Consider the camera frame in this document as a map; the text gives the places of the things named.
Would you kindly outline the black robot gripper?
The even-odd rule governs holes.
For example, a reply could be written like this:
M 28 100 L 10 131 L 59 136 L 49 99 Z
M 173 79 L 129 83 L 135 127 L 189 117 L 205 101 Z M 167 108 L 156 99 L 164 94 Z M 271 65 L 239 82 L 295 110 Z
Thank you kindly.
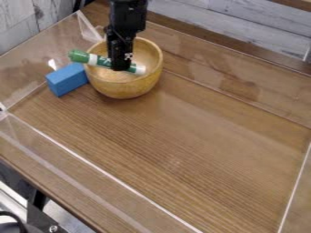
M 129 69 L 132 43 L 123 41 L 132 41 L 145 29 L 147 6 L 148 0 L 109 0 L 109 24 L 104 27 L 104 33 L 115 71 Z

